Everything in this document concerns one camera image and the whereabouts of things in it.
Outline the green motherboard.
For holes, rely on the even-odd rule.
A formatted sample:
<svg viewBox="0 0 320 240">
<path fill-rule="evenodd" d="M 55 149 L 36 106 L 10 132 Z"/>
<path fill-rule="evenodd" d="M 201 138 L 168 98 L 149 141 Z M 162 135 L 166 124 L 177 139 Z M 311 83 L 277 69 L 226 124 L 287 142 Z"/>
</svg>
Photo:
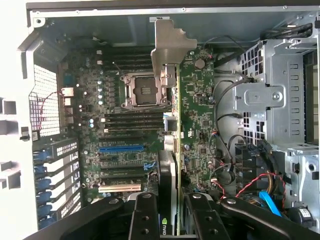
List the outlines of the green motherboard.
<svg viewBox="0 0 320 240">
<path fill-rule="evenodd" d="M 132 192 L 99 193 L 100 186 L 141 184 L 140 192 L 159 194 L 159 151 L 164 149 L 164 113 L 172 105 L 161 108 L 128 110 L 125 86 L 113 65 L 128 73 L 153 73 L 151 47 L 96 47 L 71 50 L 58 65 L 59 86 L 62 92 L 73 88 L 72 96 L 65 96 L 65 123 L 79 140 L 80 187 L 84 200 L 91 204 L 109 196 L 122 199 Z M 196 48 L 186 54 L 179 65 L 181 90 L 181 130 L 183 134 L 183 165 L 181 177 L 187 174 L 190 189 L 205 191 L 216 153 L 214 100 L 214 69 L 210 55 Z M 205 60 L 205 67 L 195 68 L 197 59 Z M 144 136 L 144 140 L 99 142 L 111 136 Z M 144 151 L 103 153 L 99 148 L 144 145 Z M 100 157 L 112 160 L 100 161 Z M 144 172 L 103 172 L 101 168 L 137 167 Z M 101 181 L 109 176 L 145 176 L 142 180 Z"/>
</svg>

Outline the black open PC case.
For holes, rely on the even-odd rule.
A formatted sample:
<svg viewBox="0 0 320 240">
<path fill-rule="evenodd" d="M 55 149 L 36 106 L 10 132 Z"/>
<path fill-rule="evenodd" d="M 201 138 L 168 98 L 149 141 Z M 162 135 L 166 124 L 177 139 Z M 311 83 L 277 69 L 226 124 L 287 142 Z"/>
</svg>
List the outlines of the black open PC case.
<svg viewBox="0 0 320 240">
<path fill-rule="evenodd" d="M 241 57 L 259 42 L 316 37 L 320 145 L 320 0 L 57 1 L 29 2 L 26 10 L 29 34 L 19 50 L 23 78 L 32 85 L 30 123 L 21 139 L 31 144 L 36 232 L 101 200 L 84 199 L 80 143 L 64 119 L 64 99 L 74 89 L 61 91 L 59 64 L 74 49 L 151 47 L 152 52 L 157 20 L 172 20 L 213 64 L 216 152 L 208 188 L 197 192 L 213 195 L 223 188 L 224 197 L 272 200 L 286 215 L 300 209 L 285 206 L 286 181 L 273 146 L 253 141 L 245 114 L 234 109 L 233 90 L 255 82 L 243 73 Z M 152 57 L 151 66 L 155 76 Z"/>
</svg>

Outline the silver drive bay cage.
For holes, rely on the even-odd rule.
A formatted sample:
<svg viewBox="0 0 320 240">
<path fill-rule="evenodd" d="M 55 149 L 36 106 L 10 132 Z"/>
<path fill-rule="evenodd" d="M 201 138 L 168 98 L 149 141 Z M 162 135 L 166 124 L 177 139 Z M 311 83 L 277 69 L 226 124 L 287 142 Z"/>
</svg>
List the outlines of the silver drive bay cage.
<svg viewBox="0 0 320 240">
<path fill-rule="evenodd" d="M 286 208 L 300 208 L 320 233 L 320 145 L 316 37 L 263 40 L 241 56 L 243 74 L 254 83 L 233 89 L 253 142 L 273 147 L 286 181 Z"/>
</svg>

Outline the cream PCI expansion slot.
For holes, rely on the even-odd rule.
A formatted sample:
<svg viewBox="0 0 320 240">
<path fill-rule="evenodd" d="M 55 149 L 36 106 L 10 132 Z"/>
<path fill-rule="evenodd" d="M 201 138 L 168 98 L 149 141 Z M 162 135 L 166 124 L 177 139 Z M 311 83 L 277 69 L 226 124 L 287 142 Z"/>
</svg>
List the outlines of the cream PCI expansion slot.
<svg viewBox="0 0 320 240">
<path fill-rule="evenodd" d="M 140 183 L 101 185 L 98 187 L 99 193 L 122 193 L 122 192 L 140 192 L 142 185 Z"/>
</svg>

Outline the metal CPU socket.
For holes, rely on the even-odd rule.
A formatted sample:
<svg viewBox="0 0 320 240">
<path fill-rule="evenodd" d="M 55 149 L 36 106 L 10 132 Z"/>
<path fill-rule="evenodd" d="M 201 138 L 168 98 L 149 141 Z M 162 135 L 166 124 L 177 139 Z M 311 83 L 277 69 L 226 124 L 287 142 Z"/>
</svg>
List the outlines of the metal CPU socket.
<svg viewBox="0 0 320 240">
<path fill-rule="evenodd" d="M 121 107 L 130 111 L 166 108 L 172 103 L 167 98 L 167 86 L 152 72 L 132 72 L 120 77 L 124 83 L 124 102 Z"/>
</svg>

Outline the CPU socket locking lever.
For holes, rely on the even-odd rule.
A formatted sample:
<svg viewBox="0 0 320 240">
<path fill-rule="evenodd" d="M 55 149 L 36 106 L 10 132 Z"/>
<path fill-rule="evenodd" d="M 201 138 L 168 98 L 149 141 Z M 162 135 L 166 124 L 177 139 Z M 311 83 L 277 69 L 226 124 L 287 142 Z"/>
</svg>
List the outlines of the CPU socket locking lever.
<svg viewBox="0 0 320 240">
<path fill-rule="evenodd" d="M 113 61 L 112 64 L 117 68 L 117 70 L 121 76 L 126 75 L 125 72 L 118 66 L 118 64 L 115 61 Z"/>
</svg>

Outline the blue expansion slot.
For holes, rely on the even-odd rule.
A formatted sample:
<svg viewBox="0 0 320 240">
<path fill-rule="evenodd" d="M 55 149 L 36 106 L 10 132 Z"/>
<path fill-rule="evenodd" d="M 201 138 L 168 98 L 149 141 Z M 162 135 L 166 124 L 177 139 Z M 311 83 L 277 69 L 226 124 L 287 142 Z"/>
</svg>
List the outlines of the blue expansion slot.
<svg viewBox="0 0 320 240">
<path fill-rule="evenodd" d="M 145 149 L 144 145 L 118 145 L 100 147 L 100 153 L 123 153 L 123 152 L 143 152 Z"/>
</svg>

